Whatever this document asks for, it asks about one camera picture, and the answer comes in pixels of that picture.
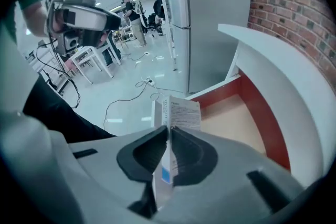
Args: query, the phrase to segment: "gray plastic device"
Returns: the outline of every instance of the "gray plastic device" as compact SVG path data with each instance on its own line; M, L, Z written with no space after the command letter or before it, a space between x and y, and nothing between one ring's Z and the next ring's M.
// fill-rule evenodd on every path
M157 211L152 173L166 149L165 126L67 144L61 133L23 114L0 114L0 122L2 177L15 183L9 193L19 189L27 198L31 220L277 223L274 217L303 191L288 171L251 147L175 127L179 174L171 199Z
M103 33L119 29L121 18L95 7L95 0L46 0L47 31L57 39L55 52L66 55L80 46L96 46ZM63 19L63 29L54 30L55 14Z

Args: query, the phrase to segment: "standing person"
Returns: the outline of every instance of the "standing person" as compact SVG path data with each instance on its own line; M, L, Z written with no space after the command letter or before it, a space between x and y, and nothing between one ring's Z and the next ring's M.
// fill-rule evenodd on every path
M137 40L140 42L140 45L137 45L136 48L141 48L146 45L146 40L142 32L140 15L134 11L131 0L122 0L122 1L126 3L126 10L127 10L127 12L124 15L124 18L129 18L131 20L133 33L137 38Z
M0 68L1 93L0 109L23 112L40 120L50 130L62 133L68 143L98 140L114 137L105 130L91 124L77 113L47 85L43 77L36 73L20 55L16 47L16 27L14 21L15 2L18 1L24 20L30 32L38 37L47 37L45 23L47 11L44 0L13 0L6 14L0 19L0 55L10 59L15 68ZM54 21L54 29L62 28L62 22ZM101 37L105 42L107 35Z

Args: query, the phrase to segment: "white floor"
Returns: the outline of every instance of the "white floor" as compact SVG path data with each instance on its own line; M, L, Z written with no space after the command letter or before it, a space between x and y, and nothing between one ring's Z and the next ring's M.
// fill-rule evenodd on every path
M81 101L75 112L90 121L91 123L103 128L105 113L108 105L118 99L130 100L136 97L143 89L144 85L136 88L135 84L148 76L155 82L156 87L172 89L175 91L159 90L164 95L172 95L184 98L185 95L179 87L179 70L173 71L173 62L167 46L166 37L158 36L154 33L146 34L147 46L134 48L138 41L127 42L129 51L121 53L131 53L122 55L122 65L111 64L109 69L114 74L111 79L103 70L93 66L85 66L84 72L93 82L90 84L84 77L77 74L74 81L81 95ZM151 105L150 95L156 89L147 85L144 92L136 99L129 102L116 102L107 110L105 130L114 135L125 135L147 129L151 125ZM160 94L158 101L161 102L163 95ZM64 89L64 99L74 106L77 101L77 94L71 84Z

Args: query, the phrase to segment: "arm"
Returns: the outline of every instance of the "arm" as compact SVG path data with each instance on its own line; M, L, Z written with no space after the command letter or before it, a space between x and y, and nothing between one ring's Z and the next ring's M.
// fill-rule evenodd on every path
M23 10L24 19L29 31L37 37L47 37L44 25L47 20L47 11L40 1L31 4Z
M128 10L128 11L125 13L124 18L128 18L131 14L132 14L132 10Z

